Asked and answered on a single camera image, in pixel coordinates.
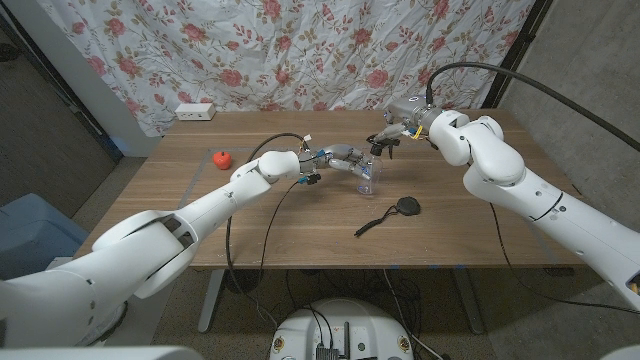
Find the floral curtain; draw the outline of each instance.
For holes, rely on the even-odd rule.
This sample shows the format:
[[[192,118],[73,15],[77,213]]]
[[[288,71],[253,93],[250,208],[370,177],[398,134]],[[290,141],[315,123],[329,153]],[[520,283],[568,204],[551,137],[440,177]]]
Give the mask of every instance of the floral curtain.
[[[454,61],[499,64],[534,0],[38,0],[148,136],[182,103],[218,111],[382,109]],[[476,107],[458,70],[436,100]]]

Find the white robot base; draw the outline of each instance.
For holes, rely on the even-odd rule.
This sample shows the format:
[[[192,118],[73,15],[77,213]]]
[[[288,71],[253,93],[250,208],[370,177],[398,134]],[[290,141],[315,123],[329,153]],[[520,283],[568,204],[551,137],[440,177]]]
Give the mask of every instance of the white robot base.
[[[407,332],[380,308],[349,298],[319,300],[311,308],[315,312],[300,309],[278,327],[271,344],[271,360],[413,359]]]

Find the gray wall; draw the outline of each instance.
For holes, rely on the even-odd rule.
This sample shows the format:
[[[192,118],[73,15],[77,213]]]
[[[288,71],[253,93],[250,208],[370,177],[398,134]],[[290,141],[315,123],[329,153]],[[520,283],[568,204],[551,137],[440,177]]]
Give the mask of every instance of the gray wall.
[[[160,141],[147,137],[127,107],[35,0],[5,0],[38,47],[125,156],[148,156]]]
[[[556,0],[519,71],[640,141],[639,65],[638,1]],[[512,82],[500,107],[515,114],[588,202],[640,230],[640,153],[522,83]]]

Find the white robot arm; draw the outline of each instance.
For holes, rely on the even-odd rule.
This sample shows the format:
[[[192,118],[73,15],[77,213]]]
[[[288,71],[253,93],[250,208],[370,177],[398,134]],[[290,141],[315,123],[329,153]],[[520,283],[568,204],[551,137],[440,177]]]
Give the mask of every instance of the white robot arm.
[[[375,142],[411,135],[411,129],[422,127],[449,164],[473,162],[463,180],[471,194],[531,221],[640,310],[640,234],[526,168],[522,156],[503,142],[495,120],[482,116],[470,122],[457,111],[428,105],[423,96],[392,103],[385,117],[388,126],[373,137]]]
[[[189,266],[202,241],[234,212],[257,202],[282,178],[315,175],[330,159],[358,159],[331,153],[301,161],[292,151],[270,151],[241,166],[223,187],[176,211],[148,210],[105,232],[93,252],[52,270],[0,282],[0,346],[73,346],[132,294],[146,298]],[[309,158],[308,153],[301,157]]]

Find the power strip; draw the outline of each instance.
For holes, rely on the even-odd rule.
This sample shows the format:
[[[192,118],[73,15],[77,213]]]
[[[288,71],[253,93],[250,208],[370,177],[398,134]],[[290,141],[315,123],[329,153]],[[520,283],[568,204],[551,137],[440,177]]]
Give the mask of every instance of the power strip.
[[[207,104],[180,104],[176,109],[178,120],[211,120],[216,114],[216,108]]]

